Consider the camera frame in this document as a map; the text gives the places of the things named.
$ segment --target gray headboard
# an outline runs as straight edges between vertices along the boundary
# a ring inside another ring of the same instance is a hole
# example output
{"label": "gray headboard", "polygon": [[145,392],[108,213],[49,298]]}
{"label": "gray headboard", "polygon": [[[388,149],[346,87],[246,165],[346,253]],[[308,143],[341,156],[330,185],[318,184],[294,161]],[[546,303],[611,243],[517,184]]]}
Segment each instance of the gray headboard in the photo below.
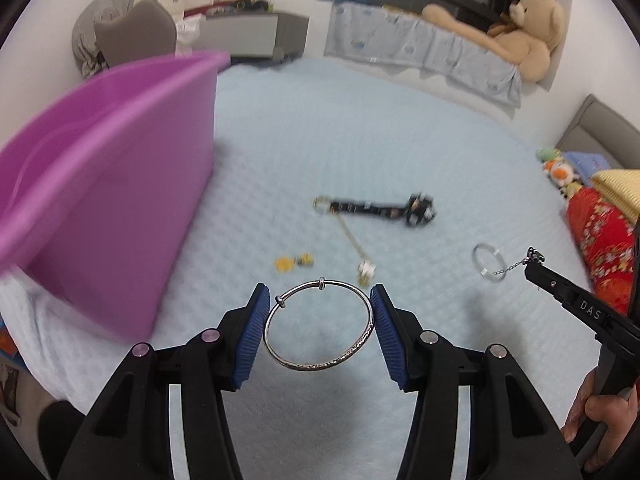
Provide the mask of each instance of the gray headboard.
{"label": "gray headboard", "polygon": [[640,132],[593,94],[584,100],[556,148],[600,153],[612,168],[640,169]]}

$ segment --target green plush toy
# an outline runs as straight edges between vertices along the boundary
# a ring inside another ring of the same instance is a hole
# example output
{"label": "green plush toy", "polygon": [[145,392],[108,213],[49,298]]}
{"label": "green plush toy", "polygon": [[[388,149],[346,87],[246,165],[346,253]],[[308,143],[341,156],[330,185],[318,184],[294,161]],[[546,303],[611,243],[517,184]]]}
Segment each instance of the green plush toy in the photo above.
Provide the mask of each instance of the green plush toy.
{"label": "green plush toy", "polygon": [[553,160],[554,158],[558,158],[561,155],[562,152],[557,148],[542,148],[541,150],[536,151],[536,157],[540,162]]}

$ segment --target yellow striped pillow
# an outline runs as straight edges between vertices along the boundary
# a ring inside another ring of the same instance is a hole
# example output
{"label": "yellow striped pillow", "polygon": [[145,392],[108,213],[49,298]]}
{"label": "yellow striped pillow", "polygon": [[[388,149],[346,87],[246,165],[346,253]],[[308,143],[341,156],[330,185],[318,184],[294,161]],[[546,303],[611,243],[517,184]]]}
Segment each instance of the yellow striped pillow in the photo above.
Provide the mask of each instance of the yellow striped pillow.
{"label": "yellow striped pillow", "polygon": [[633,224],[640,215],[640,170],[603,170],[591,175],[593,187]]}

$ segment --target pink storage box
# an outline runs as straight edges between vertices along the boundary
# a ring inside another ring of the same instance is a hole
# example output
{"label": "pink storage box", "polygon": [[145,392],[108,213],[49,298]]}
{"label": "pink storage box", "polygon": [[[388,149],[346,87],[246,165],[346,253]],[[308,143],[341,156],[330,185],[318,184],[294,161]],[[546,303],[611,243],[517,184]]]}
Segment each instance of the pink storage box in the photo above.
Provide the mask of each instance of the pink storage box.
{"label": "pink storage box", "polygon": [[0,153],[0,272],[145,340],[213,167],[226,53],[126,64],[70,92]]}

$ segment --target hand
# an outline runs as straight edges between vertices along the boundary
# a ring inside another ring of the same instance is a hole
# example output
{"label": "hand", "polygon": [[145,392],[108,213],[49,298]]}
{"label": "hand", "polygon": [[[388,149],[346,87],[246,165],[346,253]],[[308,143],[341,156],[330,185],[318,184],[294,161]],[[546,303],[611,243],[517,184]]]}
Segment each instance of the hand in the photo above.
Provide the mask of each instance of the hand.
{"label": "hand", "polygon": [[595,422],[604,422],[607,432],[600,441],[596,453],[584,463],[584,470],[592,473],[604,466],[620,447],[638,415],[638,394],[634,386],[629,400],[617,396],[595,396],[593,386],[596,370],[587,374],[575,397],[574,405],[569,410],[562,436],[567,443],[571,442],[578,433],[580,418],[588,416]]}

